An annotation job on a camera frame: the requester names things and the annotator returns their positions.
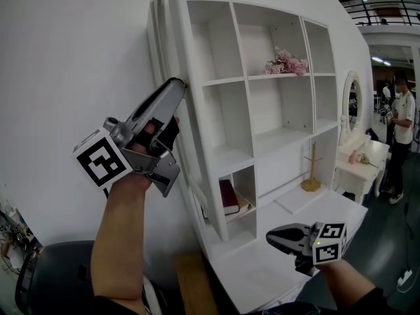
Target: mirror frame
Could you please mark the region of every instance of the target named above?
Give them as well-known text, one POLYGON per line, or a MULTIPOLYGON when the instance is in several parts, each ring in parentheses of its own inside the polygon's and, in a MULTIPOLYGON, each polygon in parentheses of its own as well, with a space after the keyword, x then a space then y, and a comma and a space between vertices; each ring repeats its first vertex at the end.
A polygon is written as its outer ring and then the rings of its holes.
POLYGON ((362 132, 362 122, 363 122, 363 95, 362 88, 360 85, 360 79, 355 71, 350 71, 347 75, 346 83, 344 86, 343 93, 343 114, 341 116, 341 134, 340 134, 340 146, 349 143, 354 138, 363 135, 362 132), (356 118, 356 123, 354 124, 353 129, 350 128, 350 119, 348 117, 348 103, 350 97, 350 90, 352 83, 356 86, 357 92, 357 104, 358 104, 358 116, 356 118))

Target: white desk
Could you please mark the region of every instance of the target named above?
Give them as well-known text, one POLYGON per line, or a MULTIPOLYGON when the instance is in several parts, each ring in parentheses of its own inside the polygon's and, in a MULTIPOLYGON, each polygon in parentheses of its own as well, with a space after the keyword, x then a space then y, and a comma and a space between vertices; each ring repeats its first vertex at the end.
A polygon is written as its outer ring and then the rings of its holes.
POLYGON ((348 242, 359 229, 367 209, 336 192, 325 191, 299 213, 292 215, 273 202, 261 209, 260 239, 211 264, 241 314, 294 301, 310 279, 295 271, 295 257, 278 251, 265 234, 278 226, 301 222, 346 221, 348 242))
POLYGON ((337 160, 337 176, 339 186, 355 194, 355 202, 362 204, 363 197, 369 192, 373 181, 377 179, 375 186, 375 196, 379 196, 379 187, 385 172, 385 165, 388 156, 389 146, 377 141, 369 141, 362 150, 372 165, 363 165, 361 163, 351 164, 343 160, 337 160))

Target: person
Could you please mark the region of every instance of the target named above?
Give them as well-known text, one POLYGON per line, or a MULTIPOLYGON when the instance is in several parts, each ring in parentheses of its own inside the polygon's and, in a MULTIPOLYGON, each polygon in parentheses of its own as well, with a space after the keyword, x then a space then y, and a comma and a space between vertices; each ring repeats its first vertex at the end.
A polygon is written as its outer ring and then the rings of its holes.
MULTIPOLYGON (((154 132, 152 124, 145 127, 154 132)), ((145 154, 135 144, 133 150, 145 154)), ((151 182, 129 174, 110 190, 91 258, 95 313, 146 315, 143 304, 145 194, 151 182)), ((382 291, 344 260, 320 266, 341 314, 401 314, 387 306, 382 291)), ((288 303, 256 314, 337 314, 313 304, 288 303)))
POLYGON ((413 122, 415 116, 415 99, 408 89, 407 75, 404 70, 395 73, 395 84, 400 98, 396 105, 396 115, 392 120, 395 124, 395 142, 392 145, 392 156, 388 166, 387 181, 383 189, 391 194, 392 187, 395 192, 389 199, 390 204, 398 203, 403 197, 402 191, 402 165, 410 152, 413 140, 413 122))
POLYGON ((389 102, 389 100, 391 98, 391 91, 389 91, 388 86, 389 86, 389 84, 386 83, 385 84, 385 87, 382 89, 382 93, 383 93, 383 95, 384 95, 385 100, 387 101, 387 103, 389 102))

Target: white cabinet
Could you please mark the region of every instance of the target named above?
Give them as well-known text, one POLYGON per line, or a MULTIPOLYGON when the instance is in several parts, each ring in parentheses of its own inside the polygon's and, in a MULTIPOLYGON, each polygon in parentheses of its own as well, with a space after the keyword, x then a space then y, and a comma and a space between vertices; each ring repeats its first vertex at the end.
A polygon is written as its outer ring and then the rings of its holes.
MULTIPOLYGON (((281 300, 307 278, 265 242, 266 232, 321 218, 360 222, 366 212, 331 192, 339 122, 328 28, 234 0, 154 0, 148 35, 157 83, 175 75, 189 86, 178 109, 177 146, 187 204, 210 263, 240 312, 281 300), (265 75, 274 47, 307 59, 307 74, 265 75), (313 142, 323 188, 308 195, 300 183, 309 176, 313 142), (252 206, 230 222, 220 179, 230 179, 252 206), (283 281, 270 283, 271 273, 283 281)), ((357 228, 350 226, 350 234, 357 228)))

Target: red book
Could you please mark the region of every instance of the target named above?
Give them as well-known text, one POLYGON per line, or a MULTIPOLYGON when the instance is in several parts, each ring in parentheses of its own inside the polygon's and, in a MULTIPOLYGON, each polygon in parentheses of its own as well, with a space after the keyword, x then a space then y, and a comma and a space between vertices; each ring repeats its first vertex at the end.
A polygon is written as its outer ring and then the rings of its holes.
POLYGON ((234 187, 230 180, 219 181, 220 193, 222 194, 223 209, 225 215, 238 213, 240 210, 234 187))

